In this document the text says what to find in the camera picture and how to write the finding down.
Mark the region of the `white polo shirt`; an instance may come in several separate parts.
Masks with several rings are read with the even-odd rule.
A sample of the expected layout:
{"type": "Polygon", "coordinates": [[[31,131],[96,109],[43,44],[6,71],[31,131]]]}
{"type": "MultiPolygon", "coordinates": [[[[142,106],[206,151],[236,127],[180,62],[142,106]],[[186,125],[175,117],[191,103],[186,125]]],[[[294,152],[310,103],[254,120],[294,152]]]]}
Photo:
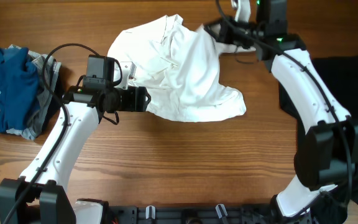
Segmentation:
{"type": "Polygon", "coordinates": [[[108,57],[134,63],[129,84],[146,87],[147,111],[171,121],[210,122],[246,112],[242,93],[219,83],[220,55],[254,50],[216,42],[203,26],[189,30],[175,14],[123,30],[108,57]]]}

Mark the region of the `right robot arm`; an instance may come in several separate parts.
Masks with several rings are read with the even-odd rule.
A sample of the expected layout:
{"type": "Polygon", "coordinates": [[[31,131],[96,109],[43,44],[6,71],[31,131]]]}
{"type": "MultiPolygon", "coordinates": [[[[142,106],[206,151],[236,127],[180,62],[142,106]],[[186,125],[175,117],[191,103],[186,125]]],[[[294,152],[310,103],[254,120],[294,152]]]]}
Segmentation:
{"type": "Polygon", "coordinates": [[[233,1],[233,17],[205,25],[214,40],[255,47],[257,57],[290,97],[305,130],[294,156],[295,176],[268,204],[242,207],[243,222],[311,223],[311,208],[358,175],[358,120],[335,99],[314,68],[305,43],[288,32],[286,0],[233,1]]]}

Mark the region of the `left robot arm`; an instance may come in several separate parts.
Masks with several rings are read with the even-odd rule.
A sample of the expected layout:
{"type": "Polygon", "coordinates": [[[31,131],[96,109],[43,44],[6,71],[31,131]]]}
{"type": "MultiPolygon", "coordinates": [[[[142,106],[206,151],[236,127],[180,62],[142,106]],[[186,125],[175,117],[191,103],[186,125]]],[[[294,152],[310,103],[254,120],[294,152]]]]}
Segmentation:
{"type": "Polygon", "coordinates": [[[144,112],[151,97],[129,86],[136,66],[90,55],[87,71],[60,100],[59,119],[31,164],[18,179],[0,183],[1,223],[116,223],[104,200],[71,204],[67,186],[86,140],[107,113],[144,112]]]}

